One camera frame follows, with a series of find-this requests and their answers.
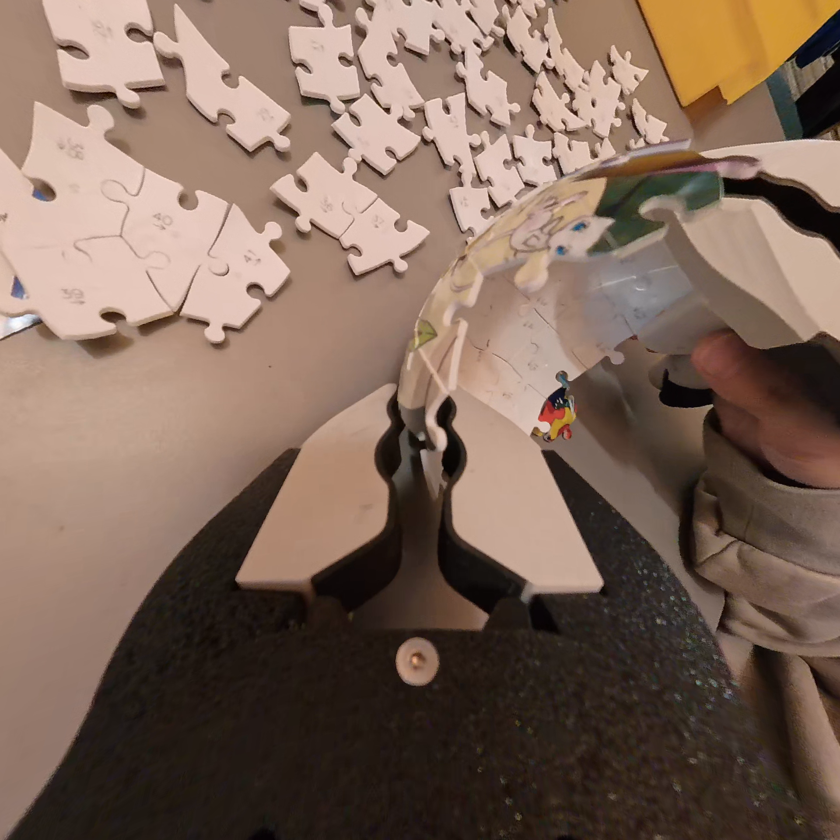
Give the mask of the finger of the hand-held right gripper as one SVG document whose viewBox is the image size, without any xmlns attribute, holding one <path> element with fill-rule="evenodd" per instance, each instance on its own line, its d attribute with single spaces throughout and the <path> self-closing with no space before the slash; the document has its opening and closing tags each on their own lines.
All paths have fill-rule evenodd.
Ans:
<svg viewBox="0 0 840 840">
<path fill-rule="evenodd" d="M 667 225 L 665 243 L 692 287 L 637 332 L 646 349 L 689 354 L 729 328 L 756 349 L 816 342 L 838 356 L 839 260 L 824 238 L 763 199 L 725 198 L 694 213 L 653 199 L 642 215 Z"/>
<path fill-rule="evenodd" d="M 752 157 L 759 173 L 725 180 L 727 197 L 761 200 L 793 228 L 808 235 L 839 233 L 839 143 L 787 140 L 706 150 L 711 159 Z"/>
</svg>

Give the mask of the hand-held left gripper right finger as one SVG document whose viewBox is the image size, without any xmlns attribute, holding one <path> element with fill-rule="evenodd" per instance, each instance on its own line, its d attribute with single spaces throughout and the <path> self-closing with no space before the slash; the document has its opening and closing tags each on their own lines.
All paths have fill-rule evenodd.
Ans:
<svg viewBox="0 0 840 840">
<path fill-rule="evenodd" d="M 516 598 L 597 593 L 597 569 L 541 447 L 467 391 L 437 420 L 447 434 L 437 558 L 481 610 Z"/>
</svg>

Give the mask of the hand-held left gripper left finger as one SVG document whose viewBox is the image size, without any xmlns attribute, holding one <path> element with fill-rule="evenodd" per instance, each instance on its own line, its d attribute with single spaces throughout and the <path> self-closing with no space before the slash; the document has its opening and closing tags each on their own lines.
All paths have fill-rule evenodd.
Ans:
<svg viewBox="0 0 840 840">
<path fill-rule="evenodd" d="M 236 575 L 244 590 L 331 597 L 354 612 L 402 561 L 394 475 L 403 420 L 396 385 L 332 417 L 300 447 Z"/>
</svg>

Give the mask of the partly built puzzle ball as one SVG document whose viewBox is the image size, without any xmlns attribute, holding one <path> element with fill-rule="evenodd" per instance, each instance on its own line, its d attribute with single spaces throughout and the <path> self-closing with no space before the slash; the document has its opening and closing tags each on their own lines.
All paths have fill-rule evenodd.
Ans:
<svg viewBox="0 0 840 840">
<path fill-rule="evenodd" d="M 531 190 L 472 238 L 429 294 L 397 388 L 404 424 L 443 451 L 438 413 L 468 391 L 525 433 L 566 371 L 570 383 L 692 292 L 642 215 L 665 199 L 679 213 L 715 207 L 721 164 L 667 148 L 592 164 Z"/>
</svg>

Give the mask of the person's right forearm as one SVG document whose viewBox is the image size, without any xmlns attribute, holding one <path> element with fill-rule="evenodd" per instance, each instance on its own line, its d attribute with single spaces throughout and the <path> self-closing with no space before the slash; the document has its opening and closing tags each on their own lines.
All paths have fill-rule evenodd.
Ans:
<svg viewBox="0 0 840 840">
<path fill-rule="evenodd" d="M 752 695 L 778 761 L 825 838 L 838 838 L 838 489 L 767 476 L 703 426 L 692 563 L 725 592 L 718 631 L 749 646 Z"/>
</svg>

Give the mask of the colourful puzzle piece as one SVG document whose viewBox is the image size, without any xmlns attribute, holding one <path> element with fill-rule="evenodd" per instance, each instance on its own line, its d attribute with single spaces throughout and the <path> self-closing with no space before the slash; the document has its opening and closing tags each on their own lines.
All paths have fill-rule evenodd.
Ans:
<svg viewBox="0 0 840 840">
<path fill-rule="evenodd" d="M 570 381 L 566 371 L 555 375 L 559 387 L 542 404 L 538 417 L 539 425 L 531 431 L 531 436 L 552 443 L 557 438 L 572 438 L 572 423 L 576 419 L 574 395 L 570 392 Z"/>
</svg>

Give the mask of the joined flat puzzle section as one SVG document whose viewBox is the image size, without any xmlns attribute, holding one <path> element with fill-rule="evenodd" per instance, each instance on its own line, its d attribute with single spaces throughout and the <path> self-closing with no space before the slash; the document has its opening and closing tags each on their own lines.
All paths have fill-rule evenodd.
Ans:
<svg viewBox="0 0 840 840">
<path fill-rule="evenodd" d="M 2 156 L 2 314 L 33 314 L 62 340 L 179 315 L 210 343 L 274 297 L 290 270 L 235 204 L 185 188 L 112 144 L 114 120 L 93 104 L 80 124 L 37 101 L 23 167 Z"/>
</svg>

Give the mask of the pile of white puzzle pieces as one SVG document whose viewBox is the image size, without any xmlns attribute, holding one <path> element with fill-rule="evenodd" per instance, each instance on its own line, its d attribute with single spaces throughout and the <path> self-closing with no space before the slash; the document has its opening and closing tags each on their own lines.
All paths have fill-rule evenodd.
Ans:
<svg viewBox="0 0 840 840">
<path fill-rule="evenodd" d="M 389 175 L 420 142 L 433 144 L 460 185 L 449 199 L 462 232 L 492 221 L 525 186 L 553 182 L 613 158 L 611 133 L 626 118 L 630 151 L 665 144 L 667 123 L 635 93 L 648 70 L 610 46 L 606 66 L 574 58 L 547 2 L 361 2 L 337 25 L 329 2 L 299 2 L 314 16 L 287 30 L 303 100 L 329 106 L 349 158 Z M 42 2 L 59 77 L 73 92 L 113 95 L 126 109 L 163 88 L 159 59 L 180 65 L 185 97 L 205 120 L 226 117 L 246 152 L 284 154 L 291 115 L 230 66 L 173 5 L 174 35 L 148 2 Z"/>
</svg>

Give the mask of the person's right hand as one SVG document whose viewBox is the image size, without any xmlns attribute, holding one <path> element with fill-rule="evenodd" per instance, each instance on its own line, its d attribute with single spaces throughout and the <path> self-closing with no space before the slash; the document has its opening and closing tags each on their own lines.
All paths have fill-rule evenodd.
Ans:
<svg viewBox="0 0 840 840">
<path fill-rule="evenodd" d="M 723 437 L 774 480 L 839 488 L 838 421 L 791 373 L 733 331 L 701 339 L 691 361 L 709 384 Z"/>
</svg>

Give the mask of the yellow plastic bin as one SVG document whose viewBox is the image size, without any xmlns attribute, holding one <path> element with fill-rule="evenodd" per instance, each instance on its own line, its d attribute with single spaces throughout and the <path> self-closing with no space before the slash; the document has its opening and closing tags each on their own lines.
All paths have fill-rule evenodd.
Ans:
<svg viewBox="0 0 840 840">
<path fill-rule="evenodd" d="M 838 11 L 838 1 L 639 1 L 683 107 L 727 104 L 765 81 Z"/>
</svg>

